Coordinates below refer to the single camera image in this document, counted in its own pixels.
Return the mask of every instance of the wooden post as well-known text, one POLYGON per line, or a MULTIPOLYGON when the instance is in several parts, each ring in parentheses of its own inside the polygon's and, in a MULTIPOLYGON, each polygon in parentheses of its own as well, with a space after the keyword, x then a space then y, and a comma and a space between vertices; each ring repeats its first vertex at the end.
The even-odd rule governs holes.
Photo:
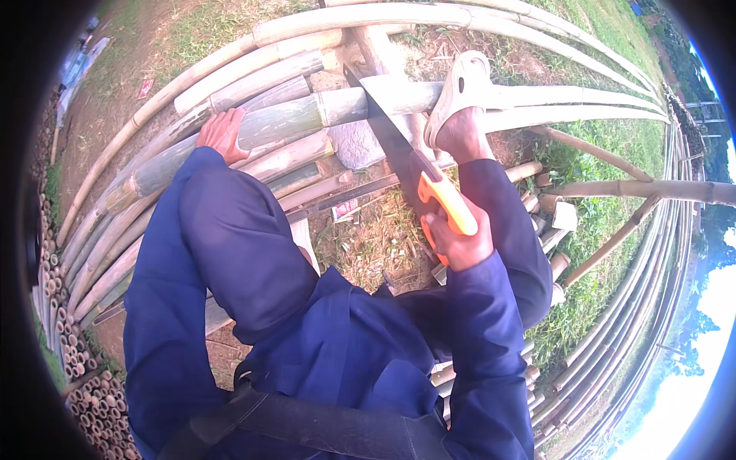
MULTIPOLYGON (((380 26, 360 26, 352 28, 361 53, 373 75, 392 75, 397 79, 408 81, 403 64, 399 61, 396 48, 389 41, 389 36, 380 26)), ((424 143, 424 128, 427 118, 421 113, 404 115, 403 123, 411 133, 411 146, 419 150, 429 160, 434 160, 434 152, 424 143)))

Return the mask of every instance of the finger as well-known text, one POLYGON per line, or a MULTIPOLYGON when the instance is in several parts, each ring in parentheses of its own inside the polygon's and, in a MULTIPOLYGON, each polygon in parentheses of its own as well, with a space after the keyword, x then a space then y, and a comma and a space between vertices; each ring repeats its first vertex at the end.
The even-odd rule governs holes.
POLYGON ((233 115, 235 115, 235 108, 231 108, 227 111, 227 114, 225 115, 225 121, 229 124, 233 122, 233 115))
POLYGON ((233 121, 236 121, 238 123, 238 126, 243 122, 243 117, 245 117, 246 110, 242 109, 240 107, 235 109, 235 112, 233 114, 233 121))
POLYGON ((424 220, 432 232, 432 239, 434 240, 436 251, 439 254, 447 255, 446 249, 452 238, 456 238, 457 235, 450 230, 447 220, 437 216, 435 213, 425 214, 424 220))
POLYGON ((207 142, 207 138, 209 136, 210 128, 212 127, 212 123, 215 121, 215 115, 212 115, 204 125, 202 125, 202 129, 199 130, 199 137, 197 138, 197 147, 201 147, 205 145, 207 142))
POLYGON ((463 201, 465 201, 465 205, 470 210, 470 213, 473 215, 473 217, 475 217, 475 221, 477 223, 480 224, 489 221, 488 213, 483 208, 475 205, 475 203, 470 201, 470 198, 466 197, 465 195, 460 194, 460 196, 462 197, 463 201))
POLYGON ((225 112, 220 112, 217 114, 217 117, 215 118, 215 121, 213 121, 214 129, 217 129, 220 124, 225 120, 225 117, 227 114, 225 112))

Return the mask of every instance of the sky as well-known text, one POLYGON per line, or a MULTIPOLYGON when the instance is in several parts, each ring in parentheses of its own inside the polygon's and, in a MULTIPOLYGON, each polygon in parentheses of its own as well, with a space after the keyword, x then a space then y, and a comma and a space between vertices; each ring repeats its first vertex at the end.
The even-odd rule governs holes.
MULTIPOLYGON (((696 54, 695 48, 691 46, 690 52, 696 54)), ((701 68, 701 75, 718 97, 705 68, 701 68)), ((733 138, 728 141, 728 169, 729 176, 736 183, 733 138)), ((736 247, 736 230, 731 229, 723 239, 736 247)), ((666 459, 700 410, 721 364, 736 318, 732 286, 733 280, 736 280, 736 265, 713 270, 708 280, 707 289, 698 302, 698 310, 710 316, 721 330, 701 334, 693 343, 693 348, 698 349, 698 362, 705 373, 699 377, 667 377, 657 391, 654 407, 644 416, 641 429, 619 447, 613 460, 666 459)))

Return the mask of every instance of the hand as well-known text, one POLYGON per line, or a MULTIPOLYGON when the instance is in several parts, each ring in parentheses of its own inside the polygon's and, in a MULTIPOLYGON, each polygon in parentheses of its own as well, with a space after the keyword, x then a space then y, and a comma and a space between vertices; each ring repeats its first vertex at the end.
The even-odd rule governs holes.
POLYGON ((212 115, 199 132, 197 147, 208 146, 217 150, 228 166, 245 160, 250 151, 241 150, 238 146, 238 131, 244 116, 243 109, 230 109, 227 113, 212 115))
POLYGON ((447 214, 440 208, 440 215, 428 213, 424 216, 434 239, 435 252, 447 257, 450 268, 462 272, 485 261, 493 253, 491 224, 486 211, 462 196, 470 213, 478 223, 478 232, 473 236, 458 235, 447 225, 447 214))

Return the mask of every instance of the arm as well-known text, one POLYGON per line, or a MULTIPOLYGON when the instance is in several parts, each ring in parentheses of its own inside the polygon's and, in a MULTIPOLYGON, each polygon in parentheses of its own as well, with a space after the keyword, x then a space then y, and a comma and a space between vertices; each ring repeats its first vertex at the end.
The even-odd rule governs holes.
POLYGON ((447 341, 457 374, 445 440, 455 459, 531 458, 534 440, 526 405, 524 335, 506 267, 494 249, 488 214, 465 198, 478 221, 460 236, 427 214, 437 252, 447 256, 447 341))

